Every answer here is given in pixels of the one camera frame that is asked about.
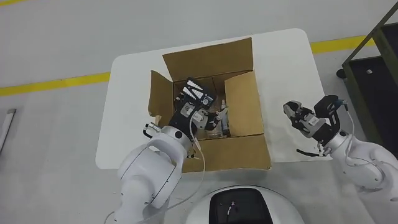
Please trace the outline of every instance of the cardboard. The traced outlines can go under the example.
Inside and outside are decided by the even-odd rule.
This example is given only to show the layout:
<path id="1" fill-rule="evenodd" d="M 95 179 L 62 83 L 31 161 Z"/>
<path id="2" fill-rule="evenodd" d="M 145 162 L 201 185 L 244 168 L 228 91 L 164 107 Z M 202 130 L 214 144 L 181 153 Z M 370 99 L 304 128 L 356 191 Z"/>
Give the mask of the cardboard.
<path id="1" fill-rule="evenodd" d="M 163 55 L 174 82 L 253 69 L 251 38 Z"/>
<path id="2" fill-rule="evenodd" d="M 232 137 L 264 133 L 261 105 L 254 72 L 225 81 L 229 131 Z"/>
<path id="3" fill-rule="evenodd" d="M 251 38 L 163 55 L 172 82 L 152 71 L 148 110 L 168 124 L 177 96 L 188 77 L 226 98 L 230 138 L 201 140 L 206 170 L 237 168 L 270 169 L 262 124 L 256 75 L 253 72 Z M 202 161 L 187 159 L 183 172 L 201 171 Z"/>

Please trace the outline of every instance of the white cable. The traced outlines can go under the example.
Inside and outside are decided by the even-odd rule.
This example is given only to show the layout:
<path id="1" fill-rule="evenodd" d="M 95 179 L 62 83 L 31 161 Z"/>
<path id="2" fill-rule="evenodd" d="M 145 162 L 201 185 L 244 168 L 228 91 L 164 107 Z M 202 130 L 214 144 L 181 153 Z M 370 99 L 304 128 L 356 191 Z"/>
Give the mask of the white cable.
<path id="1" fill-rule="evenodd" d="M 197 146 L 197 148 L 198 148 L 198 150 L 199 150 L 199 152 L 200 152 L 201 158 L 202 158 L 202 160 L 203 160 L 203 172 L 202 172 L 202 175 L 201 175 L 201 179 L 200 179 L 199 186 L 198 186 L 197 189 L 196 189 L 190 196 L 188 196 L 186 199 L 182 200 L 182 201 L 179 202 L 179 203 L 176 203 L 176 204 L 172 205 L 171 207 L 166 208 L 166 209 L 163 210 L 163 211 L 157 212 L 156 214 L 154 214 L 154 215 L 152 215 L 152 216 L 146 218 L 145 220 L 141 220 L 141 221 L 137 222 L 136 224 L 144 223 L 144 222 L 146 222 L 146 221 L 148 221 L 148 220 L 154 218 L 155 216 L 160 215 L 161 213 L 165 213 L 165 212 L 169 211 L 170 209 L 175 208 L 175 207 L 177 207 L 177 206 L 183 204 L 183 203 L 186 202 L 187 200 L 191 199 L 191 197 L 193 197 L 193 196 L 199 191 L 199 189 L 200 189 L 200 187 L 201 187 L 201 185 L 202 185 L 202 183 L 203 183 L 203 179 L 204 179 L 204 177 L 205 177 L 206 162 L 205 162 L 205 156 L 203 155 L 203 153 L 202 153 L 202 151 L 201 151 L 201 147 L 200 147 L 200 145 L 199 145 L 198 139 L 197 139 L 194 135 L 192 135 L 192 119 L 193 119 L 193 115 L 192 115 L 191 120 L 190 120 L 190 122 L 189 122 L 189 131 L 190 131 L 190 134 L 191 134 L 191 136 L 192 136 L 192 138 L 193 138 L 193 140 L 194 140 L 195 145 Z"/>
<path id="2" fill-rule="evenodd" d="M 354 132 L 355 132 L 355 124 L 354 124 L 353 117 L 351 116 L 351 114 L 349 113 L 349 111 L 347 111 L 347 114 L 348 114 L 349 119 L 351 120 L 351 124 L 353 125 L 353 129 L 352 129 L 352 132 L 351 132 L 351 138 L 349 139 L 348 145 L 347 145 L 347 148 L 346 148 L 346 157 L 345 157 L 345 163 L 346 163 L 346 165 L 347 165 L 348 167 L 359 167 L 359 166 L 366 166 L 366 165 L 368 165 L 368 164 L 372 164 L 372 165 L 373 165 L 374 167 L 376 167 L 380 172 L 382 172 L 382 169 L 379 168 L 379 166 L 377 166 L 377 164 L 375 164 L 374 162 L 369 162 L 369 161 L 367 161 L 367 160 L 365 160 L 365 159 L 358 158 L 358 157 L 349 157 L 349 156 L 348 156 L 348 153 L 349 153 L 349 151 L 351 150 L 351 146 L 352 146 L 352 144 L 353 144 L 353 138 L 354 138 Z M 365 161 L 366 163 L 365 163 L 365 164 L 355 164 L 355 165 L 348 164 L 348 158 L 350 158 L 350 159 L 362 160 L 362 161 Z"/>

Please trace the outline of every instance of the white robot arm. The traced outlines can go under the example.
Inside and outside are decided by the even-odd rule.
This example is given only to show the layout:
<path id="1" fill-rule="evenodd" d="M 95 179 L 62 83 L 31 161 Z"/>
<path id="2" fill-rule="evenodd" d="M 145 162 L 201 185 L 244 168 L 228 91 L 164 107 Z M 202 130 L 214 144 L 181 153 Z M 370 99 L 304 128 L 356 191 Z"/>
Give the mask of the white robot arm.
<path id="1" fill-rule="evenodd" d="M 398 161 L 387 149 L 362 142 L 353 134 L 340 129 L 337 109 L 346 102 L 335 95 L 325 96 L 315 106 L 315 112 L 297 101 L 284 105 L 284 113 L 292 126 L 323 146 L 321 156 L 330 155 L 341 172 L 356 186 L 358 196 L 377 224 L 398 220 Z M 297 150 L 307 156 L 318 156 Z"/>
<path id="2" fill-rule="evenodd" d="M 154 123 L 146 125 L 144 135 L 150 138 L 149 142 L 131 151 L 118 170 L 122 189 L 115 223 L 140 223 L 165 212 L 162 207 L 167 206 L 165 202 L 181 178 L 182 165 L 196 140 L 197 129 L 214 129 L 228 110 L 207 112 L 214 100 L 215 96 L 188 78 L 175 98 L 175 113 L 169 125 L 163 128 Z M 155 134 L 151 136 L 148 129 Z"/>

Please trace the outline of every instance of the table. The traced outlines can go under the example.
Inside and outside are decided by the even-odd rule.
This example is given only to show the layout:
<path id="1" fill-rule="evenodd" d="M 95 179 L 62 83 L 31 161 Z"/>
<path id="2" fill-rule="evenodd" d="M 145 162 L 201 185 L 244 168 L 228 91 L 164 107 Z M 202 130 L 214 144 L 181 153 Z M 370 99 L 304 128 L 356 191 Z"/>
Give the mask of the table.
<path id="1" fill-rule="evenodd" d="M 291 123 L 282 110 L 284 103 L 297 100 L 313 108 L 324 92 L 307 35 L 300 29 L 250 35 L 261 101 L 264 134 L 272 162 L 325 160 L 306 157 L 295 150 L 316 152 L 317 145 Z M 112 64 L 101 131 L 96 152 L 100 169 L 117 169 L 128 153 L 147 142 L 142 128 L 148 115 L 150 71 L 171 80 L 162 55 L 232 42 L 246 37 L 204 42 L 138 54 L 122 55 Z"/>

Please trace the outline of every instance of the gray floor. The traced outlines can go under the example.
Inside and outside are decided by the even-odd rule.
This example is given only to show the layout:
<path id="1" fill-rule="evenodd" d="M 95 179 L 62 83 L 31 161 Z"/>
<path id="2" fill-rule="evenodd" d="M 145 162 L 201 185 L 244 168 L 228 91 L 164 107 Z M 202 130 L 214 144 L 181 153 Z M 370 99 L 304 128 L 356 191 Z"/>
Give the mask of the gray floor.
<path id="1" fill-rule="evenodd" d="M 395 2 L 30 0 L 0 7 L 0 86 L 107 72 L 119 55 L 281 29 L 303 29 L 311 42 L 366 35 Z"/>
<path id="2" fill-rule="evenodd" d="M 335 71 L 348 53 L 315 57 L 326 94 L 347 98 Z M 95 165 L 106 89 L 107 84 L 100 83 L 0 99 L 0 113 L 17 108 L 0 156 L 2 223 L 101 223 L 118 206 L 116 171 Z M 350 130 L 345 113 L 341 120 L 342 127 Z M 356 135 L 363 138 L 358 124 Z M 173 199 L 189 195 L 184 188 L 197 183 L 197 177 L 185 175 Z M 198 196 L 214 190 L 215 180 L 277 190 L 297 206 L 307 223 L 372 223 L 352 185 L 335 175 L 330 162 L 274 164 L 269 172 L 212 172 Z M 167 223 L 180 221 L 189 205 L 172 210 Z"/>

